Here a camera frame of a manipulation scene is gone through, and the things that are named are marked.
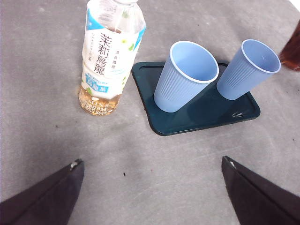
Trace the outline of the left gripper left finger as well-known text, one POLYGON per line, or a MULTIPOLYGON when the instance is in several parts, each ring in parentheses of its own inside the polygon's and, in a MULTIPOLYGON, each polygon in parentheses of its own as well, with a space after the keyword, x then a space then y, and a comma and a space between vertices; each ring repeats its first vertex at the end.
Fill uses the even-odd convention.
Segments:
POLYGON ((2 225, 66 225, 81 191, 84 162, 73 161, 0 203, 2 225))

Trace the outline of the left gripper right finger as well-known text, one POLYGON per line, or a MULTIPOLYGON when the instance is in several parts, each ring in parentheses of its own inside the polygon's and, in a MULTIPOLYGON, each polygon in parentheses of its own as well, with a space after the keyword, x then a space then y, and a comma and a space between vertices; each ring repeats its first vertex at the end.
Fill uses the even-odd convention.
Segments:
POLYGON ((222 157, 226 190, 241 225, 298 225, 300 197, 228 156, 222 157))

